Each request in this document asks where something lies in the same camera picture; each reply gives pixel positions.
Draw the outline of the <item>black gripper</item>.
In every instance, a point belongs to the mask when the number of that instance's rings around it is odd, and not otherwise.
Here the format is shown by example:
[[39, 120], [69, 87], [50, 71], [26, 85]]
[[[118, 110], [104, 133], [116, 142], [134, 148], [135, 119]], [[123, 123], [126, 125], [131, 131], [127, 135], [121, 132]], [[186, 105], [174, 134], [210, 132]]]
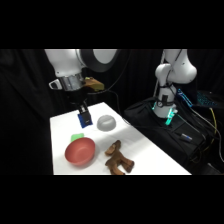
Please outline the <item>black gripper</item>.
[[89, 113], [88, 107], [85, 107], [84, 104], [87, 99], [87, 91], [85, 88], [81, 88], [79, 90], [75, 91], [69, 91], [67, 93], [69, 102], [72, 105], [79, 106], [79, 112], [80, 114], [83, 114], [84, 121], [90, 122], [91, 121], [91, 115]]

